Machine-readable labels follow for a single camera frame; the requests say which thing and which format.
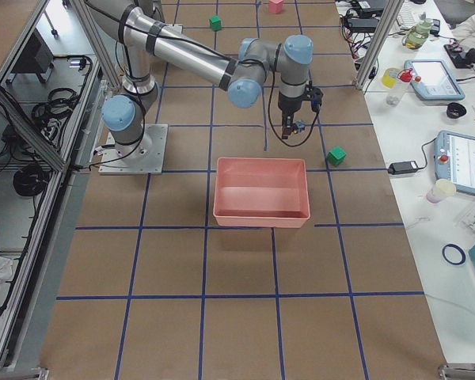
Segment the green cube near arm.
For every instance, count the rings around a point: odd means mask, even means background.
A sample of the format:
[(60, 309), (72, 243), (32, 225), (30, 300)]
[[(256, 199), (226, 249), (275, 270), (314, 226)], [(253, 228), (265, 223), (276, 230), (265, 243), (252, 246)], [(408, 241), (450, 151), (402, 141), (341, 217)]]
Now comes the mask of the green cube near arm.
[(218, 15), (211, 16), (208, 21), (213, 32), (217, 32), (222, 29), (222, 20)]

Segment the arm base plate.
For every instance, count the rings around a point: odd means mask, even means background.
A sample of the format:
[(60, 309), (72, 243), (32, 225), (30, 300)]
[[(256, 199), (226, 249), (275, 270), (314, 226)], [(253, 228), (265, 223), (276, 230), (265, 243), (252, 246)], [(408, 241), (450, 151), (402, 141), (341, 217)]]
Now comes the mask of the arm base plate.
[(103, 152), (104, 164), (98, 172), (103, 175), (161, 174), (169, 126), (166, 123), (146, 124), (145, 137), (133, 154), (124, 158), (127, 150), (118, 145)]

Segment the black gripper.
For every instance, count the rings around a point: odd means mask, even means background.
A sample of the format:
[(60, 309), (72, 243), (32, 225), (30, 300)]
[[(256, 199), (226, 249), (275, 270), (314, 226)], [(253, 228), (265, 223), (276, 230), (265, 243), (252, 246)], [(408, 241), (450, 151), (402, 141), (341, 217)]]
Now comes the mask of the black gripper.
[(279, 86), (278, 107), (282, 112), (281, 139), (288, 139), (293, 131), (294, 116), (302, 107), (302, 103), (310, 103), (312, 112), (319, 114), (322, 106), (323, 92), (311, 82), (300, 85), (281, 83)]

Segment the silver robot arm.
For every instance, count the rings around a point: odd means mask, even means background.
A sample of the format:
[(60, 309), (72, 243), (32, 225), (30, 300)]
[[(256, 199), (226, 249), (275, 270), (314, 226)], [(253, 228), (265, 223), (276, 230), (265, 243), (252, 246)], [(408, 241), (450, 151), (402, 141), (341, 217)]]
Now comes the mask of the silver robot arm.
[(132, 1), (87, 1), (85, 5), (100, 28), (124, 47), (138, 48), (205, 79), (226, 91), (236, 107), (253, 106), (267, 77), (279, 74), (282, 129), (275, 136), (281, 143), (300, 132), (295, 113), (304, 102), (315, 115), (321, 111), (323, 93), (309, 79), (314, 44), (308, 36), (292, 35), (282, 43), (246, 38), (238, 57), (231, 58), (147, 16)]

